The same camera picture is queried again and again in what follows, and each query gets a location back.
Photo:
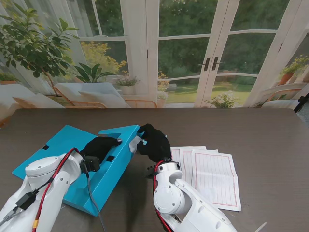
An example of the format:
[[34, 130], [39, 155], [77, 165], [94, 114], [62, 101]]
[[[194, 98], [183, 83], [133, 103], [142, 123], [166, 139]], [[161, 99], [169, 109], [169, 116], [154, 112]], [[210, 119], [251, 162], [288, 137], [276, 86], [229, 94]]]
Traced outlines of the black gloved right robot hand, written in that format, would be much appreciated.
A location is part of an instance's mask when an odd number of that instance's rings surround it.
[[138, 129], [142, 133], [143, 141], [137, 144], [137, 150], [141, 155], [147, 155], [148, 158], [158, 163], [167, 158], [171, 159], [170, 143], [164, 133], [155, 129], [151, 124], [145, 124]]

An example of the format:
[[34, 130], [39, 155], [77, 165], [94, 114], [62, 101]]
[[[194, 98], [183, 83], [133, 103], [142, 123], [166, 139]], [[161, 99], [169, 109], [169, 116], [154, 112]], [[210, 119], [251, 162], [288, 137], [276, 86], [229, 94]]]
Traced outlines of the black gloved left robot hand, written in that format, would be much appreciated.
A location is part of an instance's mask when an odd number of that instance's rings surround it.
[[108, 152], [118, 145], [120, 145], [122, 140], [118, 140], [112, 137], [96, 137], [86, 144], [84, 149], [79, 151], [82, 157], [97, 157], [99, 163], [101, 164]]

